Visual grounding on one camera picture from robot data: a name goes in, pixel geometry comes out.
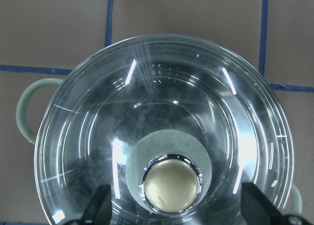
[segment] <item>gold knob top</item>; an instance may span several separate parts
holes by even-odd
[[[196,200],[199,180],[196,171],[186,162],[168,159],[154,164],[146,174],[146,199],[157,210],[177,213]]]

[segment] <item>pot handle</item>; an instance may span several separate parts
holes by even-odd
[[[296,185],[292,184],[290,193],[292,196],[292,211],[301,214],[302,213],[302,197]]]
[[[30,129],[26,120],[26,109],[30,98],[41,87],[48,85],[60,85],[62,82],[63,79],[41,79],[29,85],[22,93],[16,107],[15,118],[20,132],[29,142],[35,144],[37,136],[37,134]]]

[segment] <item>glass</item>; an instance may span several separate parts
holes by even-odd
[[[127,185],[135,146],[159,130],[193,137],[210,158],[209,186],[180,213],[150,211]],[[182,155],[176,149],[164,153]],[[201,169],[193,151],[183,156]],[[113,224],[242,224],[241,182],[284,207],[293,147],[274,92],[248,62],[204,39],[145,35],[98,51],[67,77],[41,124],[35,170],[51,224],[83,212],[101,184],[111,185]]]

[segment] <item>transparent lid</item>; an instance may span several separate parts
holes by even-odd
[[[156,183],[158,165],[172,163],[186,181],[165,173]],[[66,78],[41,124],[35,171],[51,224],[82,213],[102,184],[111,185],[113,224],[241,224],[242,182],[284,207],[293,147],[275,94],[248,62],[204,39],[145,35],[98,51]],[[176,188],[193,194],[182,199]],[[181,205],[158,201],[171,195]]]

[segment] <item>pot lid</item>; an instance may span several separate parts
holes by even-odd
[[[283,208],[292,171],[288,123],[263,77],[220,45],[176,34],[82,62],[49,103],[35,151],[51,224],[82,213],[102,184],[114,224],[240,224],[241,182]]]

